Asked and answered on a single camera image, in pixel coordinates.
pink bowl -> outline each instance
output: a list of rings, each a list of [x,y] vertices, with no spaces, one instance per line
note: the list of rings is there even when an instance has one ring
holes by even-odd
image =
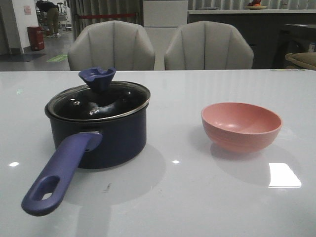
[[[282,127],[282,119],[274,112],[244,103],[209,105],[201,116],[207,136],[218,146],[238,153],[267,147]]]

saucepan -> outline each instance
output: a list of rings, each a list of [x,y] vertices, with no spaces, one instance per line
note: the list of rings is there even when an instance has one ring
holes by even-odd
[[[47,103],[56,151],[22,200],[27,213],[54,211],[77,167],[112,167],[144,148],[150,92],[137,83],[112,81],[115,73],[115,68],[81,71],[85,85],[62,91]]]

trash bin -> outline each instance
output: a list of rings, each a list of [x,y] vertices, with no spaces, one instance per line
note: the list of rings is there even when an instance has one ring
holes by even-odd
[[[43,33],[41,32],[40,26],[28,26],[28,35],[31,45],[31,50],[38,51],[44,49],[44,38]]]

chair backrest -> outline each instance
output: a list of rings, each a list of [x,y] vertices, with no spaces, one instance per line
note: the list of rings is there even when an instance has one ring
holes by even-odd
[[[153,70],[155,52],[144,27],[108,21],[89,25],[68,52],[71,71],[91,67],[120,71]]]
[[[253,51],[232,25],[199,21],[178,27],[165,53],[166,70],[251,69]]]

pot lid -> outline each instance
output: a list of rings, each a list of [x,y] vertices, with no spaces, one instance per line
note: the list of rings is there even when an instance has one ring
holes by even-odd
[[[148,105],[150,91],[137,83],[112,81],[106,90],[93,92],[88,85],[67,89],[47,104],[48,112],[69,121],[103,121],[133,114]]]

